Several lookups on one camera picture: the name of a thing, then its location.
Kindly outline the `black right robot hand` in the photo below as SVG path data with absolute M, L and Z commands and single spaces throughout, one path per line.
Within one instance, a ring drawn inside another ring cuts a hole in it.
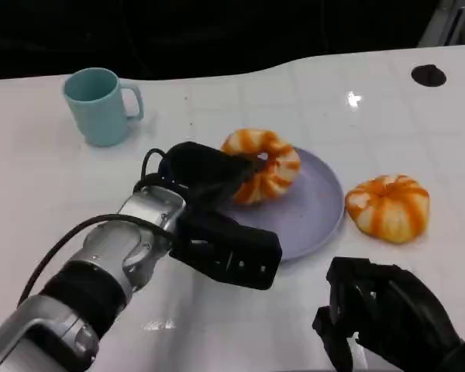
M 403 371 L 434 371 L 463 341 L 439 299 L 410 271 L 336 257 L 326 279 L 329 305 L 312 328 L 337 371 L 351 371 L 348 340 Z

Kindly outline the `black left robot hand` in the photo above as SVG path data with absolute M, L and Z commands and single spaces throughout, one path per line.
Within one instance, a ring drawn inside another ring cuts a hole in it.
M 166 152 L 158 174 L 175 186 L 192 208 L 216 209 L 266 167 L 267 161 L 258 156 L 230 155 L 184 142 Z

